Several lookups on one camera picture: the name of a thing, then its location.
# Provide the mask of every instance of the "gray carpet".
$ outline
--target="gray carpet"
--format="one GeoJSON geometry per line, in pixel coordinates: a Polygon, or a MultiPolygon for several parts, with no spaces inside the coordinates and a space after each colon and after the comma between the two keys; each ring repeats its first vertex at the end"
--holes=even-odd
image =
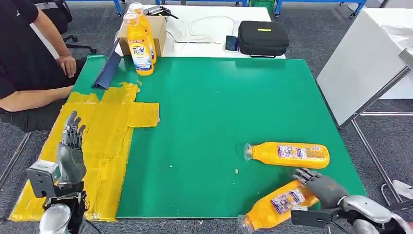
{"type": "MultiPolygon", "coordinates": [[[[194,5],[234,5],[232,3],[190,2],[194,5]]],[[[376,6],[376,1],[368,1],[368,6],[376,6]]],[[[69,24],[69,33],[79,38],[77,44],[91,45],[98,53],[105,54],[113,42],[121,23],[114,12],[111,2],[70,2],[74,20],[69,24]]],[[[336,3],[284,3],[281,16],[276,21],[282,22],[288,30],[291,46],[288,58],[305,59],[314,77],[317,77],[335,47],[353,22],[348,19],[351,11],[336,3]]],[[[72,50],[75,58],[87,55],[85,50],[72,50]]],[[[381,100],[372,110],[377,111],[412,111],[410,100],[381,100]]],[[[392,179],[413,184],[411,166],[413,163],[412,127],[409,117],[361,117],[358,121],[366,137],[375,149],[385,169],[392,179]]],[[[380,193],[384,183],[377,169],[372,164],[366,150],[351,125],[340,130],[340,135],[355,165],[368,196],[385,204],[380,193]]],[[[0,173],[4,171],[24,134],[17,128],[0,123],[0,173]]],[[[24,169],[37,158],[45,141],[46,134],[34,132],[17,162],[9,180],[0,191],[0,216],[8,216],[25,183],[24,169]]],[[[400,213],[406,220],[413,221],[410,210],[400,213]]],[[[237,234],[240,233],[234,219],[208,220],[119,220],[115,223],[96,223],[105,234],[237,234]]],[[[38,223],[6,222],[0,225],[0,233],[28,234],[38,232],[38,223]]],[[[85,233],[97,233],[89,224],[85,233]]],[[[290,221],[259,233],[324,233],[324,230],[293,226],[290,221]]]]}

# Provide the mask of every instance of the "cardboard box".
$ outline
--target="cardboard box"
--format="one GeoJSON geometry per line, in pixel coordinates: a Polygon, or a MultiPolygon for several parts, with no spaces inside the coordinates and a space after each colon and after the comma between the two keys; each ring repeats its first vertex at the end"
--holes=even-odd
{"type": "MultiPolygon", "coordinates": [[[[165,40],[167,38],[166,21],[163,16],[146,16],[149,21],[150,29],[152,31],[153,42],[155,43],[155,51],[157,56],[162,56],[162,52],[165,46],[165,40]]],[[[126,41],[126,24],[122,24],[117,34],[120,48],[123,55],[131,55],[128,42],[126,41]]]]}

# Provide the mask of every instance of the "white table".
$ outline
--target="white table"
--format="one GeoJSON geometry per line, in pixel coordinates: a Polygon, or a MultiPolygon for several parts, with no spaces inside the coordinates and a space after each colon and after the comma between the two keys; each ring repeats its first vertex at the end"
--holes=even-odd
{"type": "Polygon", "coordinates": [[[176,43],[167,33],[163,57],[248,58],[248,55],[243,55],[240,52],[225,51],[226,36],[238,36],[238,27],[243,20],[271,21],[267,9],[263,7],[168,5],[167,8],[179,19],[167,17],[166,30],[177,41],[183,43],[176,43]],[[187,43],[211,41],[203,36],[191,36],[188,30],[189,26],[192,27],[193,35],[208,36],[214,43],[187,43]]]}
{"type": "MultiPolygon", "coordinates": [[[[399,54],[409,46],[413,48],[413,9],[360,12],[317,77],[338,125],[360,114],[360,108],[403,69],[406,63],[399,54]],[[397,31],[403,36],[396,36],[397,31]]],[[[413,98],[412,75],[381,98],[413,98]]]]}

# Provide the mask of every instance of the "tide detergent bottle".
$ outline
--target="tide detergent bottle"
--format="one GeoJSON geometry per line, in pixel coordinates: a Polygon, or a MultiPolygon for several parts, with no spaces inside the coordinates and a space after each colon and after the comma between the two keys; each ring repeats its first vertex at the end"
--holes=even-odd
{"type": "Polygon", "coordinates": [[[143,10],[143,5],[140,2],[133,2],[129,5],[129,12],[135,12],[139,16],[139,25],[145,30],[146,35],[148,36],[150,55],[152,56],[152,64],[156,63],[156,51],[155,43],[153,41],[152,30],[150,29],[150,24],[146,18],[143,10]]]}
{"type": "Polygon", "coordinates": [[[243,234],[252,234],[258,229],[268,229],[291,218],[294,206],[310,207],[319,200],[296,180],[289,182],[258,200],[245,215],[238,216],[243,234]]]}
{"type": "Polygon", "coordinates": [[[330,162],[328,150],[323,145],[304,143],[265,142],[261,145],[246,144],[244,158],[265,164],[321,169],[330,162]]]}
{"type": "Polygon", "coordinates": [[[149,76],[153,73],[153,63],[147,35],[139,25],[139,16],[132,12],[125,14],[123,19],[127,24],[126,39],[128,40],[136,72],[140,76],[149,76]]]}

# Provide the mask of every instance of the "bottle label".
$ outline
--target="bottle label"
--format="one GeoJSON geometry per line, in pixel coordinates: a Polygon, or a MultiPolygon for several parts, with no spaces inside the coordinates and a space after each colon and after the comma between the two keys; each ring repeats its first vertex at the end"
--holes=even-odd
{"type": "Polygon", "coordinates": [[[320,147],[298,148],[293,146],[277,146],[278,157],[298,158],[298,159],[324,159],[323,151],[320,147]]]}
{"type": "Polygon", "coordinates": [[[277,210],[278,214],[285,213],[291,210],[296,205],[300,205],[305,201],[304,195],[299,189],[294,189],[288,193],[281,194],[271,199],[271,204],[277,210]]]}
{"type": "Polygon", "coordinates": [[[148,71],[152,68],[152,63],[150,62],[150,55],[148,50],[142,44],[143,41],[130,41],[131,55],[135,69],[138,71],[148,71]]]}

